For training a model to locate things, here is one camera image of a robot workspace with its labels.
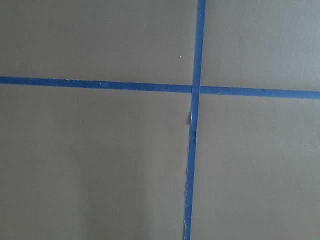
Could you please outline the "brown paper table cover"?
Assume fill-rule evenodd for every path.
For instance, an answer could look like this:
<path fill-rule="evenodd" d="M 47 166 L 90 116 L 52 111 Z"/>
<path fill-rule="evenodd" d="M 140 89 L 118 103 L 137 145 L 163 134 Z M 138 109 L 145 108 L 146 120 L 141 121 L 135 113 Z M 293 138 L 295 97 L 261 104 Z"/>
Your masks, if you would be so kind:
<path fill-rule="evenodd" d="M 3 240 L 317 240 L 317 0 L 3 0 Z"/>

